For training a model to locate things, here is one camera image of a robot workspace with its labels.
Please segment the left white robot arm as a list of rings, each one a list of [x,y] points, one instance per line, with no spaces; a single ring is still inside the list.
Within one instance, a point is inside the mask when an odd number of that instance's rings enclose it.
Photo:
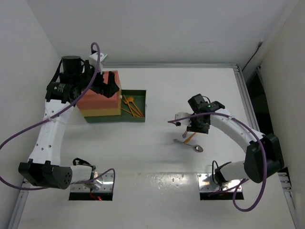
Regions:
[[[62,57],[47,86],[45,111],[36,145],[18,171],[33,186],[66,189],[71,184],[91,185],[97,179],[96,167],[76,158],[72,166],[61,166],[61,145],[68,119],[79,96],[92,90],[106,98],[119,90],[115,73],[104,73],[79,56]]]

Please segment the green bottom drawer box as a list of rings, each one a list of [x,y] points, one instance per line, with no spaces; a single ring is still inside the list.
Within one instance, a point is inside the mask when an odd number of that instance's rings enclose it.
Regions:
[[[123,95],[125,95],[126,98],[131,96],[134,98],[134,102],[139,107],[144,117],[133,117],[131,114],[121,110],[120,115],[84,117],[84,119],[88,123],[111,123],[111,122],[144,123],[146,90],[122,90],[122,96]],[[129,110],[128,106],[124,102],[121,102],[121,108]]]

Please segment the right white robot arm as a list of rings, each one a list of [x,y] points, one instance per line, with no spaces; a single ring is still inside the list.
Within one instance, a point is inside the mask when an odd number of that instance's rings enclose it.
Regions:
[[[188,132],[207,134],[211,126],[221,130],[245,152],[245,159],[227,162],[214,171],[216,184],[235,179],[250,179],[263,182],[265,177],[284,168],[284,159],[279,139],[274,134],[263,134],[237,122],[218,101],[207,102],[201,94],[188,100],[194,117],[190,119]]]

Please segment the orange plastic spoon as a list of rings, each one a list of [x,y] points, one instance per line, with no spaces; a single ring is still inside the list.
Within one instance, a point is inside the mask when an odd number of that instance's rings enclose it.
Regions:
[[[132,96],[131,96],[131,97],[128,97],[127,100],[128,100],[128,102],[135,103],[135,102],[134,102],[134,98],[133,98]]]

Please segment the orange plastic knife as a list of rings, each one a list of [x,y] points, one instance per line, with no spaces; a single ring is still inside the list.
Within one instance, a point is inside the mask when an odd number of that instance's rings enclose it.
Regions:
[[[144,117],[144,115],[142,114],[141,110],[139,109],[139,107],[135,104],[135,103],[132,103],[135,107],[135,109],[137,110],[137,112],[140,114],[141,117]]]

